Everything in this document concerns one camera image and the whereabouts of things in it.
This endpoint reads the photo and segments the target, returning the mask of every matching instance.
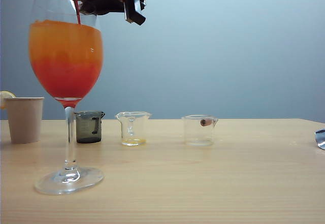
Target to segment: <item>small glass beaker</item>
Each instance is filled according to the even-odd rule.
[[[120,112],[115,117],[121,122],[122,144],[136,146],[145,143],[145,122],[151,116],[145,111]]]
[[[80,111],[75,115],[78,143],[96,143],[102,140],[103,111]]]
[[[206,146],[213,143],[213,129],[218,119],[210,115],[189,115],[182,117],[186,144]]]

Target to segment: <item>cocktail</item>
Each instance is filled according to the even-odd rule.
[[[35,184],[42,193],[72,193],[104,177],[98,169],[79,167],[74,151],[74,108],[96,83],[103,64],[101,32],[90,10],[83,0],[34,0],[30,63],[42,86],[63,105],[69,132],[64,167]]]

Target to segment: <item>table surface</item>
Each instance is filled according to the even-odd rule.
[[[64,162],[66,124],[43,120],[41,140],[11,144],[1,121],[1,223],[325,223],[325,151],[303,119],[220,119],[211,146],[183,142],[181,120],[147,124],[147,143],[120,144],[103,120],[102,141],[77,144],[77,162],[105,179],[70,195],[34,182]]]

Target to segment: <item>spoon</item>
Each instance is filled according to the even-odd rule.
[[[320,129],[315,132],[316,143],[319,148],[325,150],[325,129]]]

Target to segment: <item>gray backdrop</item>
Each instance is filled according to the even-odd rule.
[[[63,118],[29,65],[32,3],[1,0],[1,90]],[[147,0],[144,15],[100,17],[104,66],[77,110],[325,122],[325,0]]]

